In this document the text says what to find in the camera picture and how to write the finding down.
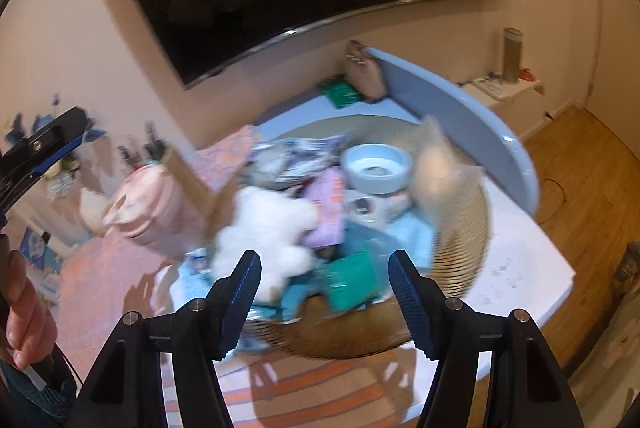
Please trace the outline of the person's left hand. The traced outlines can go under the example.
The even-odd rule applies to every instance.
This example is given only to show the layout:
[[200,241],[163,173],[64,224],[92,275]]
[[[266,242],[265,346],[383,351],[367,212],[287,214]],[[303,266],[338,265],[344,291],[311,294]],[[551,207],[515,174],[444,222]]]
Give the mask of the person's left hand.
[[19,370],[52,354],[58,329],[51,312],[37,295],[27,276],[24,257],[10,248],[9,237],[1,235],[1,253],[9,257],[6,272],[6,300],[10,305],[6,321],[6,342],[12,356],[1,352],[6,362]]

